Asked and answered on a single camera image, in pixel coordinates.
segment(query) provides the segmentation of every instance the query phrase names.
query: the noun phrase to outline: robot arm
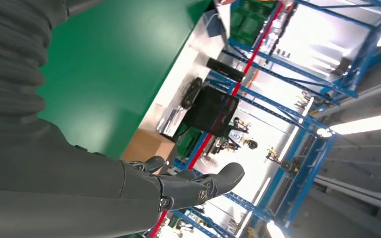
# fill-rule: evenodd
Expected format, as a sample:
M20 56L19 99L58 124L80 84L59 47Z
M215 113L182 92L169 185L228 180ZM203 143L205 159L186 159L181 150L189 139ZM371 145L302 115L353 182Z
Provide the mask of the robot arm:
M99 2L0 0L0 238L144 231L161 210L202 204L244 174L230 164L194 179L154 176L145 165L70 145L57 126L37 117L45 105L36 89L45 81L39 67L51 30Z

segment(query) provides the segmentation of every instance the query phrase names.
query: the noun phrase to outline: metal beam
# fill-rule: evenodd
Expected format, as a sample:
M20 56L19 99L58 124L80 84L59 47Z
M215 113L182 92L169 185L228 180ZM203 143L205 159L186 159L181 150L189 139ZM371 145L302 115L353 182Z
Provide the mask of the metal beam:
M333 6L319 6L320 8L356 8L356 7L371 7L374 6L372 4L354 4L354 5L333 5Z
M284 62L284 61L282 61L280 59L277 59L275 57L269 56L269 55L267 55L265 53L258 52L257 54L260 57L264 58L264 59L267 59L267 60L269 60L269 61L271 61L273 63L276 63L277 65L283 66L283 67L285 67L285 68L287 68L289 70L292 70L292 71L294 71L294 72L296 72L296 73L298 73L298 74L300 74L302 76L305 76L307 78L313 79L314 81L316 81L318 83L326 85L327 87L329 87L332 90L335 90L335 91L338 91L340 93L346 94L346 95L348 95L350 97L353 97L353 98L357 98L357 93L352 91L352 90L349 90L349 89L346 89L344 87L335 85L332 82L326 81L323 78L320 78L320 77L318 77L318 76L316 76L316 75L314 75L312 73L306 72L304 70L301 70L301 69L299 69L299 68L297 68L297 67L295 67L295 66L293 66L293 65L291 65L289 63L286 63L286 62Z
M374 96L379 95L379 94L381 94L381 84L379 84L379 85L377 85L377 86L375 86L369 90L361 92L359 94L358 98L350 98L350 99L344 100L341 103L341 106L339 106L339 107L333 107L333 108L330 108L324 112L321 112L321 113L314 115L314 118L318 119L318 118L321 118L324 116L331 115L333 113L337 113L341 110L344 110L344 109L350 108L356 104L362 103L364 100L366 100L370 97L374 97Z
M381 193L373 192L324 176L316 176L315 182L381 208Z
M333 162L358 164L358 165L381 166L381 162L369 162L369 161L358 161L358 160L340 160L340 159L331 159L331 158L327 158L326 160L333 161Z
M339 145L333 149L363 149L363 148L381 148L381 145Z
M376 234L381 238L381 220L373 217L364 211L361 211L349 204L338 200L326 193L320 192L318 190L312 189L309 192L309 197L320 202L326 207L331 208L337 214L349 219L354 224Z

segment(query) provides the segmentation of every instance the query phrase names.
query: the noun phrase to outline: green crate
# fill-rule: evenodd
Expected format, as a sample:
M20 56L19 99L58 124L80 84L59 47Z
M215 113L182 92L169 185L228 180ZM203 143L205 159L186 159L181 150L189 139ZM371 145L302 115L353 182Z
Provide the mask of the green crate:
M252 13L268 17L271 15L275 4L276 1L243 0L241 7Z
M244 38L254 43L266 18L255 13L251 13L240 26L239 38Z
M176 142L178 155L182 158L188 158L201 136L202 131L194 127L189 128Z
M231 17L230 17L230 28L232 31L236 31L240 28L240 26L243 24L245 21L246 17L249 15L249 11L237 7L231 12Z

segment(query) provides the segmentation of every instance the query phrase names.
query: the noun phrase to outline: metal shelving rack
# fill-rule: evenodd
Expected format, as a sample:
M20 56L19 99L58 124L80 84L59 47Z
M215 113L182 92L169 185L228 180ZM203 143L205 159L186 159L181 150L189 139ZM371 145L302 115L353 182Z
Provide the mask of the metal shelving rack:
M332 11L332 9L347 8L347 7L372 7L372 6L381 7L381 1L363 0L363 2L365 2L366 4L334 5L334 6L317 6L304 0L294 0L294 2L370 29L370 33L368 34L363 45L361 46L359 54L354 59L351 68L349 69L349 71L347 72L345 76L341 77L335 82L329 82L312 73L309 73L307 71L304 71L298 68L292 63L288 63L284 60L281 60L280 58L269 56L265 53L260 52L259 51L260 45L262 44L263 38L266 37L266 34L269 31L269 28L267 28L266 31L264 32L263 38L261 37L255 49L231 39L229 41L229 44L234 49L234 51L236 51L239 54L239 56L236 55L235 53L228 52L228 51L223 51L223 53L235 59L238 59L241 62L246 63L248 65L247 67L250 67L250 66L255 67L256 69L262 72L265 72L269 75L272 75L276 77L277 79L280 79L295 87L298 87L304 91L307 91L310 94L314 95L315 97L319 97L324 100L327 100L331 102L334 106L339 106L341 100L347 97L357 98L357 93L355 92L355 90L358 87L365 72L368 70L370 64L381 61L381 56L375 57L375 53L377 51L377 42L379 38L381 37L381 24L378 26L373 26L373 25L361 22L357 19L353 19L351 17L344 16L340 13L334 12ZM274 17L271 17L267 25L270 25L272 21L276 19L277 17L276 13L277 11L280 11L281 9L283 9L283 6L282 4L279 4L279 6L277 6L277 8L275 9L275 13L273 13ZM247 58L246 56L247 53L256 54L257 56L265 58L266 60L272 63L283 66L296 73L299 73L300 75L303 75L309 79L312 79L315 82L308 82L304 80L299 80L299 79L294 79L294 78L289 78L289 77L279 75L273 72L272 70L266 69L265 67L262 67L261 65L257 63L254 63L253 62L254 57L252 57L251 59ZM234 194L232 192L225 194L227 198L239 204L246 210L252 212L254 217L252 218L252 221L249 223L249 226L253 226L254 224L256 224L258 219L262 219L266 222L273 220L277 225L281 226L281 228L285 231L289 227L289 224L291 223L291 221L295 218L300 206L303 203L304 198L306 197L309 189L311 188L316 175L318 174L328 152L333 146L338 135L332 132L327 125L314 119L312 116L302 115L298 113L297 111L287 108L279 104L278 102L275 102L253 90L250 90L242 86L240 83L236 83L235 81L227 77L224 77L216 72L213 72L213 71L210 72L209 78L206 81L209 82L212 87L216 87L229 94L232 94L233 96L239 98L241 101L249 103L253 105L254 107L257 107L301 129L295 136L292 145L290 146L289 150L287 151L287 153L285 154L283 158L283 161L290 161L295 157L304 158L301 163L299 172L297 174L292 175L292 174L286 173L286 171L280 167L277 173L275 174L275 176L272 178L271 182L269 183L269 186L267 187L258 205L254 205L251 202L239 197L237 194ZM321 86L323 87L323 89L320 92L317 92L310 89L307 86L304 86L303 84ZM329 92L329 91L334 92L334 95L332 98L329 98L324 95L325 92ZM255 99L259 99L273 106L274 108L276 108L276 110L271 110L255 102ZM328 129L329 131L331 131L332 136L329 138L323 138L318 136L316 134L316 131L318 128ZM208 135L205 133L200 138L194 150L192 151L190 158L187 161L183 162L176 159L174 162L174 166L177 167L179 170L189 169L189 168L192 169L193 164L199 158L201 149L206 145L205 142L206 142L207 136ZM210 231L200 226L195 221L193 221L192 219L190 219L189 217L185 216L184 214L180 212L173 212L173 214L181 217L186 222L192 224L195 228L201 230L208 237L224 237L224 238L234 237L234 235L230 231L215 224L211 219L204 217L202 214L198 213L197 211L193 209L191 209L191 212L199 216L206 223L210 224L214 228L214 230L217 232L217 234L211 233Z

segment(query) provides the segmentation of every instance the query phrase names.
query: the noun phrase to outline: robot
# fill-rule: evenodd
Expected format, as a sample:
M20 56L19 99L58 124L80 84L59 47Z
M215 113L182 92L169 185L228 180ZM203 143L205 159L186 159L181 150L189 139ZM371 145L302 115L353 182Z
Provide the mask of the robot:
M164 160L126 163L67 142L37 113L39 67L52 30L101 0L0 0L0 238L113 238L153 227L162 211L200 205L236 186L215 175L153 175Z
M235 117L230 123L223 137L218 139L218 142L214 149L213 154L217 154L222 150L236 151L243 146L248 147L251 150L257 148L257 142L253 138L249 137L250 123L245 123L240 118Z

